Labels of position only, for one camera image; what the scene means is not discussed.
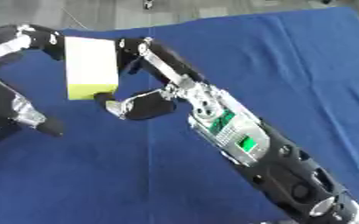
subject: wire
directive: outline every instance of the wire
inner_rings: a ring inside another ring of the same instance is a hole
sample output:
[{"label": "wire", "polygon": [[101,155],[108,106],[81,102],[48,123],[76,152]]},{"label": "wire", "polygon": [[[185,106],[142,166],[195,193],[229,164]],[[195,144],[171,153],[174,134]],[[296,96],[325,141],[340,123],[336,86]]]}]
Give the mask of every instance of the wire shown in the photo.
[{"label": "wire", "polygon": [[91,30],[89,29],[87,26],[85,26],[84,24],[82,24],[79,20],[77,20],[77,18],[75,18],[69,11],[67,11],[67,9],[65,9],[64,7],[61,8],[71,19],[73,19],[73,21],[78,24],[79,26],[81,26],[82,28],[86,29],[86,30]]}]

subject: gray floor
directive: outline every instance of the gray floor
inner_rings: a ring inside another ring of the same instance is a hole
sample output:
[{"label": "gray floor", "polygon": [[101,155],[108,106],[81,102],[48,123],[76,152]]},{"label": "gray floor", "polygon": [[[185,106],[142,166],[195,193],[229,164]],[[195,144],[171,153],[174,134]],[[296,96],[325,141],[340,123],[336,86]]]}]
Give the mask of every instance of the gray floor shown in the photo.
[{"label": "gray floor", "polygon": [[359,13],[359,0],[0,0],[0,25],[34,23],[54,28],[113,30],[168,25],[196,18],[290,11],[347,5]]}]

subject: black rubber fingertip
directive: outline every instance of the black rubber fingertip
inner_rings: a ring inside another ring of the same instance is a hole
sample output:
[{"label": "black rubber fingertip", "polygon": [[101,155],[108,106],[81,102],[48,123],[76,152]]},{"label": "black rubber fingertip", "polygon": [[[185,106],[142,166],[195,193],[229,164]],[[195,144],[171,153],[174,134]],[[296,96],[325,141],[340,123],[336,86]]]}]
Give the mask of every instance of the black rubber fingertip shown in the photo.
[{"label": "black rubber fingertip", "polygon": [[59,120],[49,117],[45,122],[37,126],[37,131],[53,137],[62,137],[64,135],[64,126]]},{"label": "black rubber fingertip", "polygon": [[126,114],[126,118],[134,121],[143,121],[168,115],[174,112],[175,109],[176,105],[173,101],[167,101],[160,93],[156,92],[136,98],[133,101],[133,108]]},{"label": "black rubber fingertip", "polygon": [[97,93],[94,95],[94,99],[96,102],[101,105],[104,109],[106,108],[107,101],[114,101],[114,96],[112,93]]}]

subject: table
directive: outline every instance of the table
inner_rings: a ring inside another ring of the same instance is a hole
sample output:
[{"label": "table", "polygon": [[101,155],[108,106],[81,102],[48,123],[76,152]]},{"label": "table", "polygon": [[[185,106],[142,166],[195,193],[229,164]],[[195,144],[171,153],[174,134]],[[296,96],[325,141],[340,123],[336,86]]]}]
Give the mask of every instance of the table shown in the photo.
[{"label": "table", "polygon": [[[65,31],[170,46],[331,171],[359,201],[359,17],[347,8],[217,17],[127,31]],[[187,127],[189,107],[119,121],[66,99],[64,64],[29,52],[0,77],[67,126],[0,143],[0,223],[247,223],[285,215]],[[158,86],[121,79],[119,96]]]}]

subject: robotic hand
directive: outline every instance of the robotic hand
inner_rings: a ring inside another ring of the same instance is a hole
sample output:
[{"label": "robotic hand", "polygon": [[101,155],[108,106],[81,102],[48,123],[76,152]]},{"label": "robotic hand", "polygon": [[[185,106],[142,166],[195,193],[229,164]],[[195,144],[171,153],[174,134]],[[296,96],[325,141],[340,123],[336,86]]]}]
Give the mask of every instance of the robotic hand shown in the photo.
[{"label": "robotic hand", "polygon": [[125,101],[115,101],[111,93],[97,94],[96,100],[109,112],[121,119],[144,120],[173,112],[175,99],[189,102],[190,127],[295,221],[359,223],[359,205],[342,185],[298,145],[228,92],[209,84],[174,52],[152,38],[122,38],[117,49],[120,72],[133,61],[132,73],[144,68],[164,86]]},{"label": "robotic hand", "polygon": [[[64,38],[57,31],[38,25],[6,25],[0,27],[0,66],[14,60],[27,49],[40,49],[54,60],[64,59]],[[38,112],[16,90],[0,80],[0,117],[26,124],[40,132],[61,136],[62,124]]]}]

